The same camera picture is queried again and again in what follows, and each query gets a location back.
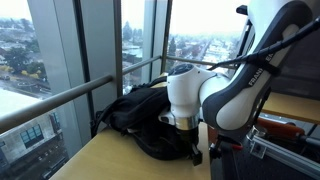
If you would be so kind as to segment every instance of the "black cable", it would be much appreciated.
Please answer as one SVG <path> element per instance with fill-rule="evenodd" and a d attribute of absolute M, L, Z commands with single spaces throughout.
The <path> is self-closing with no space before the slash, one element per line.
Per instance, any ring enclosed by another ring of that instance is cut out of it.
<path fill-rule="evenodd" d="M 319 28 L 320 28 L 320 16 L 318 16 L 314 21 L 312 21 L 309 24 L 307 24 L 304 27 L 302 27 L 295 34 L 291 35 L 290 37 L 288 37 L 288 38 L 286 38 L 286 39 L 284 39 L 282 41 L 276 42 L 275 44 L 273 44 L 273 45 L 271 45 L 269 47 L 266 47 L 264 49 L 261 49 L 258 52 L 254 52 L 252 54 L 239 56 L 239 57 L 237 57 L 235 59 L 224 61 L 224 62 L 219 62 L 219 63 L 215 64 L 214 66 L 212 66 L 211 68 L 209 68 L 207 70 L 213 70 L 215 68 L 218 68 L 218 67 L 224 66 L 224 65 L 238 64 L 238 63 L 242 63 L 242 62 L 254 61 L 254 60 L 258 59 L 261 56 L 266 56 L 268 54 L 275 53 L 275 52 L 277 52 L 277 51 L 279 51 L 281 49 L 284 49 L 284 48 L 288 47 L 292 43 L 301 40 L 302 38 L 306 37 L 307 35 L 309 35 L 313 31 L 318 30 Z"/>

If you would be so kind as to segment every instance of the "table surface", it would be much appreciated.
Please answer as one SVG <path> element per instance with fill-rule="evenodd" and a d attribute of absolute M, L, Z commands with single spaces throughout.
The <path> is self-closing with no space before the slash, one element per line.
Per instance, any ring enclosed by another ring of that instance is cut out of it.
<path fill-rule="evenodd" d="M 52 179 L 210 179 L 207 125 L 200 123 L 201 165 L 191 160 L 161 161 L 145 154 L 132 137 L 103 130 L 72 157 Z"/>
<path fill-rule="evenodd" d="M 262 112 L 320 124 L 320 101 L 272 92 Z"/>

